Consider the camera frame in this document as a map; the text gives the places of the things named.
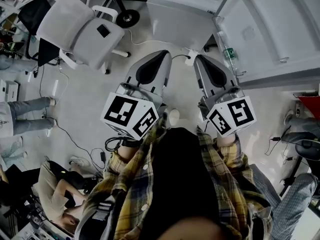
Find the red object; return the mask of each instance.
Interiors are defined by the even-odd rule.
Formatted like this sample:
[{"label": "red object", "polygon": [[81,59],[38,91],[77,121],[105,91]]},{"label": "red object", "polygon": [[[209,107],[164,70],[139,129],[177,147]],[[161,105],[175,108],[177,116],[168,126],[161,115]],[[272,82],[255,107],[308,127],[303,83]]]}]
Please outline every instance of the red object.
[{"label": "red object", "polygon": [[310,110],[315,118],[320,119],[320,96],[298,97],[300,101]]}]

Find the black round base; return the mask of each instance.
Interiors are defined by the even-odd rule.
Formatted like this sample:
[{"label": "black round base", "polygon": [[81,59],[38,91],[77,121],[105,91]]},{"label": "black round base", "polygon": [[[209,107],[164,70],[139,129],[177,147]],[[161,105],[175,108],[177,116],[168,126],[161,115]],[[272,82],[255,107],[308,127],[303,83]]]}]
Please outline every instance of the black round base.
[{"label": "black round base", "polygon": [[116,17],[116,24],[123,29],[127,29],[137,24],[139,19],[139,12],[129,9],[119,13],[118,17]]}]

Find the plaid shirt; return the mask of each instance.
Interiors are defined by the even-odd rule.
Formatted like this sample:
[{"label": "plaid shirt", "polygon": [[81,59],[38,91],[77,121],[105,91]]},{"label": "plaid shirt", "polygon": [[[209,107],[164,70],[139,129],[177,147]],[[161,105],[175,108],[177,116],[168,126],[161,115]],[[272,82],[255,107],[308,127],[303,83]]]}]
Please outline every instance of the plaid shirt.
[{"label": "plaid shirt", "polygon": [[[165,125],[166,116],[149,131],[128,163],[113,152],[103,181],[89,195],[84,212],[110,195],[116,197],[119,191],[126,193],[115,228],[115,240],[139,239],[153,199],[152,150],[166,134]],[[253,219],[260,218],[263,221],[260,232],[264,233],[263,239],[269,239],[272,229],[270,205],[254,185],[248,157],[241,152],[238,137],[231,146],[218,148],[216,139],[212,140],[199,127],[197,136],[203,163],[215,188],[220,222],[235,240],[249,240],[252,239]]]}]

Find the black shirt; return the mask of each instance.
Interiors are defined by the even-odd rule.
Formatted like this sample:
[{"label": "black shirt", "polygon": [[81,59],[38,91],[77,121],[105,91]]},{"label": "black shirt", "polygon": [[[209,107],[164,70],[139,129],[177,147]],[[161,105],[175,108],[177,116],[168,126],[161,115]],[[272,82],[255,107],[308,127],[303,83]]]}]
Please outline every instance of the black shirt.
[{"label": "black shirt", "polygon": [[185,128],[169,129],[152,152],[153,198],[139,240],[155,240],[188,217],[217,222],[216,192],[198,137]]}]

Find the floor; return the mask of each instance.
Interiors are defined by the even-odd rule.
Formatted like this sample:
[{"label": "floor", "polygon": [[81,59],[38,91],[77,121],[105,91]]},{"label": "floor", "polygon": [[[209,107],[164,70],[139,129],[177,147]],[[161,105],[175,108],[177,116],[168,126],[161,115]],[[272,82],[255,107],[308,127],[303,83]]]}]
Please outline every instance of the floor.
[{"label": "floor", "polygon": [[[145,3],[127,2],[126,6],[137,8],[141,15],[139,23],[131,28],[133,42],[138,44],[152,40],[152,28]],[[65,129],[81,148],[91,153],[94,148],[104,149],[105,140],[115,135],[99,118],[109,92],[116,90],[130,66],[143,56],[159,50],[166,49],[172,56],[188,54],[185,48],[158,41],[134,45],[128,31],[125,31],[125,36],[117,49],[129,51],[132,56],[124,58],[113,54],[109,75],[92,71],[85,66],[79,70],[73,70],[62,63],[61,72],[68,76],[69,83],[67,77],[59,72],[58,66],[51,65],[39,68],[38,77],[32,76],[30,82],[24,72],[20,74],[2,72],[0,77],[5,80],[15,80],[21,84],[18,98],[21,101],[39,98],[40,84],[41,95],[51,96],[55,81],[58,80],[54,97],[57,105],[53,109],[48,109],[48,115],[56,118],[58,125]],[[208,55],[218,60],[222,59],[216,49]],[[180,111],[178,127],[183,126],[194,131],[196,125],[200,125],[204,129],[206,123],[200,119],[200,110],[197,108],[202,93],[196,81],[194,68],[187,66],[184,60],[181,56],[173,60],[168,87],[164,90],[164,100],[169,110],[176,108]],[[269,156],[265,155],[265,152],[268,149],[270,137],[280,136],[284,131],[283,116],[294,104],[287,96],[282,95],[281,89],[277,88],[247,90],[245,94],[251,98],[257,122],[239,133],[242,150],[248,155],[249,162],[257,164],[280,192],[282,190],[280,180],[285,177],[295,162],[288,161],[283,164],[286,147],[284,144],[279,143]],[[40,118],[42,114],[43,111],[36,111],[26,114],[25,118],[32,120]],[[212,137],[217,135],[210,124],[207,132]],[[90,160],[88,153],[77,148],[68,135],[57,127],[52,130],[49,137],[45,130],[25,133],[22,137],[24,149],[28,154],[26,159],[17,161],[17,165],[22,170],[38,168],[46,156],[64,167],[68,166],[72,155]],[[17,138],[1,139],[0,151],[11,145]],[[92,159],[98,166],[103,167],[99,150],[93,151]]]}]

